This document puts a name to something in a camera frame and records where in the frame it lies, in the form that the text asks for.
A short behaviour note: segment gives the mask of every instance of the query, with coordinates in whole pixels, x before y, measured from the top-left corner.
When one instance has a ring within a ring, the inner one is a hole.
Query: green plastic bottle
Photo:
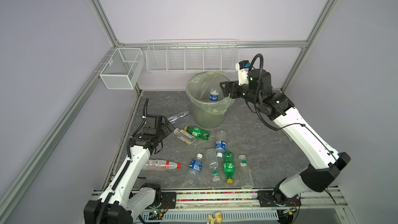
[[[233,184],[232,177],[235,174],[234,154],[232,152],[224,153],[224,173],[226,176],[226,183]]]
[[[210,132],[203,130],[199,127],[185,127],[184,129],[186,132],[191,134],[194,137],[203,139],[203,140],[208,140],[210,136]]]

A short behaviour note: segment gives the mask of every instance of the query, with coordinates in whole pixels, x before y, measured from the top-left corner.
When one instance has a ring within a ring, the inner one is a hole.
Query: white mesh basket
[[[109,89],[134,89],[143,66],[140,48],[118,47],[99,75]]]
[[[235,72],[239,62],[238,42],[150,43],[147,70],[152,73],[202,72],[219,70]]]

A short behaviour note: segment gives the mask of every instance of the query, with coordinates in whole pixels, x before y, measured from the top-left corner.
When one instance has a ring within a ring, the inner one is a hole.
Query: bottle with blue label
[[[222,154],[226,151],[226,132],[218,130],[216,134],[216,154],[218,158],[222,158]]]
[[[209,102],[216,102],[218,100],[217,89],[212,89],[210,92]]]
[[[196,158],[191,161],[187,175],[182,187],[195,187],[199,179],[199,173],[202,170],[202,154],[198,153]]]

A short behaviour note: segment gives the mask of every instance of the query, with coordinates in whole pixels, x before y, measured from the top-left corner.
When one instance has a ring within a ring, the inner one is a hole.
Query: wire basket
[[[100,77],[109,89],[134,89],[144,66],[140,48],[116,48]]]
[[[235,72],[239,62],[238,42],[150,43],[147,70],[151,73],[203,72],[210,70]]]

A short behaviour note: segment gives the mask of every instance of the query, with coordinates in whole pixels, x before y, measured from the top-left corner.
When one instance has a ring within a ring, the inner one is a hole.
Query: trash can
[[[195,122],[205,128],[215,128],[224,120],[226,109],[234,103],[234,99],[224,97],[220,82],[229,78],[220,71],[202,72],[193,76],[187,83],[186,93],[192,102]],[[218,101],[208,102],[210,92],[216,89]]]

